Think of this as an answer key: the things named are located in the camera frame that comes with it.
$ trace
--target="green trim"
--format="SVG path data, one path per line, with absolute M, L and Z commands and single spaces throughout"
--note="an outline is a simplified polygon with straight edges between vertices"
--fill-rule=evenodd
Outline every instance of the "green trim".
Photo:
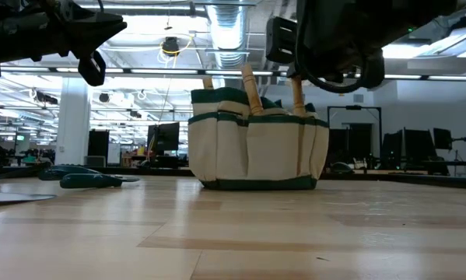
M 218 112 L 218 113 L 234 114 L 234 115 L 237 115 L 237 116 L 243 116 L 241 113 L 233 112 L 233 111 L 230 111 L 230 110 L 217 110 L 217 112 Z
M 217 112 L 210 112 L 210 113 L 204 113 L 204 114 L 199 114 L 198 116 L 194 116 L 187 120 L 187 125 L 193 124 L 197 121 L 203 121 L 209 118 L 217 118 L 218 113 Z
M 310 118 L 289 115 L 250 116 L 248 120 L 252 124 L 312 124 Z
M 209 118 L 215 118 L 217 121 L 235 121 L 239 126 L 247 127 L 249 124 L 301 124 L 301 125 L 316 125 L 323 128 L 329 128 L 328 123 L 313 117 L 302 118 L 297 116 L 286 115 L 269 115 L 269 116 L 250 116 L 248 120 L 240 118 L 236 114 L 225 112 L 210 112 L 199 114 L 189 119 L 188 125 L 197 121 L 203 121 Z
M 236 124 L 242 127 L 248 126 L 247 120 L 239 118 L 237 115 L 234 114 L 220 113 L 219 116 L 217 116 L 217 121 L 232 121 L 236 122 Z
M 302 191 L 316 188 L 312 176 L 288 180 L 214 180 L 201 182 L 206 189 L 217 191 Z
M 323 128 L 329 128 L 329 125 L 326 121 L 316 119 L 316 126 L 321 126 Z
M 222 101 L 232 101 L 250 106 L 248 95 L 244 91 L 234 88 L 220 89 L 196 89 L 191 91 L 191 104 L 196 103 L 219 103 Z M 261 97 L 264 109 L 279 108 L 274 102 L 265 97 Z

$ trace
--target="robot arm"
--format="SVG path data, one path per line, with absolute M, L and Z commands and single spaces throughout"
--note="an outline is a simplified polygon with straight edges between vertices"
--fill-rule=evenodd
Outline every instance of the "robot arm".
M 106 64 L 96 49 L 127 27 L 122 16 L 91 12 L 73 0 L 29 0 L 21 11 L 16 8 L 19 1 L 2 1 L 0 63 L 24 58 L 40 61 L 47 54 L 64 57 L 71 51 L 86 82 L 103 85 Z
M 266 56 L 329 92 L 373 88 L 384 80 L 382 47 L 456 8 L 457 0 L 298 0 L 298 23 L 269 21 Z M 354 84 L 338 86 L 357 68 Z

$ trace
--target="white column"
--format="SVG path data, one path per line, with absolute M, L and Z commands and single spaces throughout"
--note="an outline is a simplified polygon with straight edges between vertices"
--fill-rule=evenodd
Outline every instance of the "white column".
M 84 164 L 89 144 L 91 96 L 84 79 L 63 78 L 55 164 Z

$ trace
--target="black cable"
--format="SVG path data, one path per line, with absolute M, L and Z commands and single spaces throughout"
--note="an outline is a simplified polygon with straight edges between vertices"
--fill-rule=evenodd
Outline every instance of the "black cable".
M 309 81 L 312 82 L 315 86 L 318 86 L 322 88 L 323 90 L 326 90 L 331 93 L 351 93 L 353 91 L 356 91 L 363 84 L 363 76 L 364 76 L 366 66 L 367 66 L 367 61 L 366 61 L 366 58 L 364 57 L 363 57 L 363 64 L 361 67 L 362 69 L 361 76 L 357 79 L 356 83 L 348 85 L 348 86 L 333 86 L 332 84 L 323 82 L 319 80 L 319 78 L 314 77 L 307 70 L 307 67 L 305 66 L 306 59 L 305 59 L 305 55 L 303 52 L 303 35 L 305 34 L 305 31 L 307 28 L 307 17 L 308 17 L 309 12 L 311 11 L 310 9 L 311 2 L 312 2 L 311 0 L 306 0 L 305 7 L 303 7 L 302 19 L 300 20 L 300 23 L 299 23 L 300 28 L 296 35 L 295 61 L 298 67 L 300 68 L 300 72 L 301 72 L 300 74 L 305 75 L 309 79 Z
M 100 4 L 100 11 L 105 12 L 105 7 L 103 6 L 103 3 L 101 2 L 101 0 L 98 0 L 98 4 Z

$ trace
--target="ceiling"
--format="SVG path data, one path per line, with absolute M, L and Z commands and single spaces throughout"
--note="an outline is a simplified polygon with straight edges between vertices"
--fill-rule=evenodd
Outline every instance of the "ceiling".
M 97 7 L 95 1 L 77 1 L 86 7 Z M 238 54 L 246 57 L 253 69 L 276 70 L 279 65 L 266 61 L 265 25 L 271 16 L 295 19 L 296 0 L 263 0 L 256 5 L 243 6 L 245 11 L 245 28 L 243 45 L 225 54 Z M 166 5 L 158 9 L 144 9 L 143 5 L 155 7 L 155 1 L 139 0 L 131 2 L 110 1 L 105 3 L 106 12 L 116 11 L 124 16 L 128 28 L 109 39 L 99 48 L 108 68 L 218 68 L 217 54 L 223 50 L 217 48 L 218 42 L 212 34 L 213 26 L 209 18 L 208 6 L 196 5 L 196 16 L 186 14 L 186 5 L 176 2 L 172 16 Z M 441 18 L 411 33 L 410 37 L 428 38 L 437 41 L 445 34 L 445 26 L 464 13 L 452 18 Z M 166 37 L 177 37 L 180 49 L 176 57 L 167 57 L 161 51 L 161 43 Z M 77 60 L 70 54 L 66 58 L 59 55 L 48 55 L 42 61 L 30 59 L 13 61 L 3 66 L 29 67 L 63 67 L 76 68 Z M 463 75 L 466 73 L 466 58 L 434 58 L 434 59 L 387 59 L 387 74 L 407 75 Z M 36 142 L 54 142 L 58 123 L 58 106 L 50 106 L 49 110 L 41 110 L 44 104 L 34 101 L 36 91 L 53 96 L 61 102 L 62 77 L 60 75 L 17 75 L 3 73 L 0 78 L 0 106 L 22 107 L 15 110 L 0 110 L 0 131 L 24 131 L 23 126 L 36 128 Z M 224 86 L 224 79 L 214 79 L 217 87 Z M 200 79 L 171 79 L 141 77 L 110 77 L 100 87 L 90 88 L 93 94 L 91 127 L 110 129 L 114 141 L 144 142 L 147 126 L 162 121 L 182 121 L 182 141 L 187 141 L 187 119 L 191 116 L 190 91 L 202 88 Z M 100 94 L 110 95 L 110 101 L 100 102 Z M 142 117 L 134 118 L 126 110 L 132 108 Z

